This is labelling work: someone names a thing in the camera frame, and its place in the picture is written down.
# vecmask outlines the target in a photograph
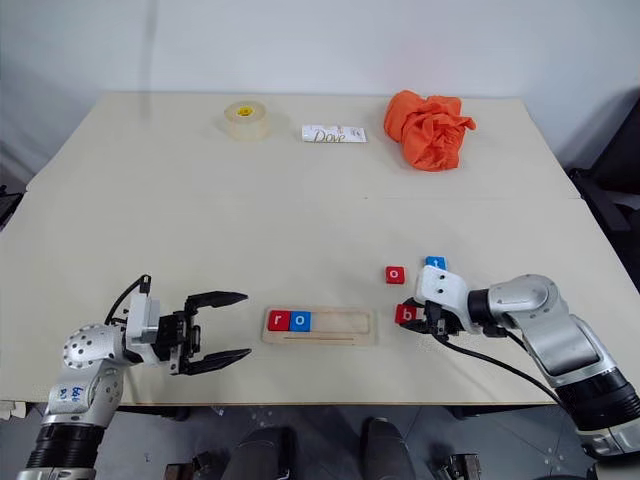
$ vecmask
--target red letter block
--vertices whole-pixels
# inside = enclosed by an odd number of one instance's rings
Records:
[[[387,267],[384,269],[387,277],[387,283],[396,283],[402,285],[404,283],[404,267]]]
[[[287,312],[286,310],[271,310],[271,312],[269,312],[267,330],[272,332],[286,332],[289,330],[290,321],[291,312]]]
[[[398,305],[396,307],[396,323],[402,325],[411,320],[419,320],[422,318],[423,313],[424,308]]]

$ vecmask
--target handwritten label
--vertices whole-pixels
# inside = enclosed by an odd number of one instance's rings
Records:
[[[302,140],[312,143],[366,143],[364,128],[303,125]]]
[[[84,387],[78,385],[61,387],[58,391],[58,400],[80,403],[84,400]]]

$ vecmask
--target blue block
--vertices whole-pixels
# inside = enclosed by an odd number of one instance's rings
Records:
[[[447,259],[444,257],[427,257],[425,265],[431,265],[432,267],[439,268],[440,270],[447,269]]]
[[[290,332],[310,332],[311,312],[291,312]]]

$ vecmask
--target white wall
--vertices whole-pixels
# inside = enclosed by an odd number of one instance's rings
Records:
[[[3,161],[24,176],[114,89],[521,96],[560,161],[588,165],[640,72],[638,0],[0,5]]]

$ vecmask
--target paper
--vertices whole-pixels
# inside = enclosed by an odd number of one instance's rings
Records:
[[[364,128],[303,125],[302,140],[313,143],[366,143]]]

